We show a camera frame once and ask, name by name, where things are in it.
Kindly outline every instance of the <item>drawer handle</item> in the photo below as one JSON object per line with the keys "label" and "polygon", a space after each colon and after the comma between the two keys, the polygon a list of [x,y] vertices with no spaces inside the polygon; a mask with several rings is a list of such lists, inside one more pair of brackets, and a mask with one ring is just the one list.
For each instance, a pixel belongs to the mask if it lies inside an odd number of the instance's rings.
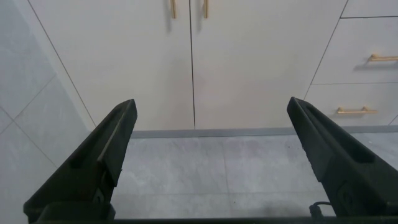
{"label": "drawer handle", "polygon": [[338,114],[376,114],[377,110],[369,110],[367,106],[362,107],[361,110],[344,110],[342,107],[337,109]]}
{"label": "drawer handle", "polygon": [[205,8],[205,13],[203,13],[203,16],[205,19],[207,19],[209,18],[209,0],[204,0],[203,7]]}
{"label": "drawer handle", "polygon": [[176,19],[177,18],[177,12],[175,10],[175,0],[170,0],[170,5],[172,7],[172,18]]}
{"label": "drawer handle", "polygon": [[369,58],[370,62],[390,62],[390,61],[398,61],[397,56],[392,57],[380,57],[378,54],[372,54]]}

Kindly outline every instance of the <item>floor tile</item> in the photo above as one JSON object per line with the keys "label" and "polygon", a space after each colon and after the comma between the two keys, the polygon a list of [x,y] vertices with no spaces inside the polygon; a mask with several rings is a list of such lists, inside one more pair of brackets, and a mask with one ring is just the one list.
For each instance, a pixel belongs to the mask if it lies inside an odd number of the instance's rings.
{"label": "floor tile", "polygon": [[57,77],[18,115],[15,122],[57,166],[89,134]]}
{"label": "floor tile", "polygon": [[[325,192],[240,193],[229,198],[232,217],[310,217],[310,205],[329,201]],[[331,206],[320,208],[324,216],[335,216]]]}
{"label": "floor tile", "polygon": [[8,114],[0,108],[0,133],[2,133],[5,128],[11,124],[12,119],[8,116]]}
{"label": "floor tile", "polygon": [[398,170],[398,133],[358,133],[352,135]]}
{"label": "floor tile", "polygon": [[227,192],[218,138],[132,139],[118,184],[121,194]]}
{"label": "floor tile", "polygon": [[222,141],[229,192],[322,191],[297,136]]}
{"label": "floor tile", "polygon": [[27,223],[24,202],[54,171],[32,141],[10,124],[0,135],[0,223]]}
{"label": "floor tile", "polygon": [[0,1],[0,105],[15,118],[55,76],[12,0]]}
{"label": "floor tile", "polygon": [[226,218],[227,194],[113,195],[116,218]]}

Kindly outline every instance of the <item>black cable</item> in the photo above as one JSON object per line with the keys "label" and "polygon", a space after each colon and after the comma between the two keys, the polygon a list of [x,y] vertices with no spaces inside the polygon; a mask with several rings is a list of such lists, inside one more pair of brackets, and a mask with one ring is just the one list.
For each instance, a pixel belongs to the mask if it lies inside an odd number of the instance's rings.
{"label": "black cable", "polygon": [[330,205],[331,206],[331,203],[330,202],[315,202],[313,205]]}
{"label": "black cable", "polygon": [[310,206],[310,213],[312,218],[322,218],[322,211],[319,205],[331,205],[330,202],[315,202]]}

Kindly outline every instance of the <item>wall tile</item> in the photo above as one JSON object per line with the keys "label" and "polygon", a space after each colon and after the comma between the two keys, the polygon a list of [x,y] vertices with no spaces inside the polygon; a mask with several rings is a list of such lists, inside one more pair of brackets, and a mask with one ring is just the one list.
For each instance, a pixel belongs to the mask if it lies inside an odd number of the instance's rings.
{"label": "wall tile", "polygon": [[55,76],[12,0],[0,1],[0,105],[15,118]]}
{"label": "wall tile", "polygon": [[0,223],[27,223],[22,206],[55,166],[15,123],[0,135]]}
{"label": "wall tile", "polygon": [[8,114],[0,108],[0,133],[2,133],[5,128],[11,124],[12,120]]}
{"label": "wall tile", "polygon": [[89,134],[57,77],[35,97],[15,122],[57,166]]}

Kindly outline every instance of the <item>gray baseboard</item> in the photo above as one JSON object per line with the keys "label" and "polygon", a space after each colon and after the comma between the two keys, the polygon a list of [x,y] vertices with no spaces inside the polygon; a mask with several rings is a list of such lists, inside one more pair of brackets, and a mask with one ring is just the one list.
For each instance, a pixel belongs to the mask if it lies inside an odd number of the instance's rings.
{"label": "gray baseboard", "polygon": [[[347,126],[349,133],[398,132],[398,126]],[[199,138],[227,136],[267,136],[296,134],[294,128],[208,129],[178,131],[133,131],[131,138]]]}

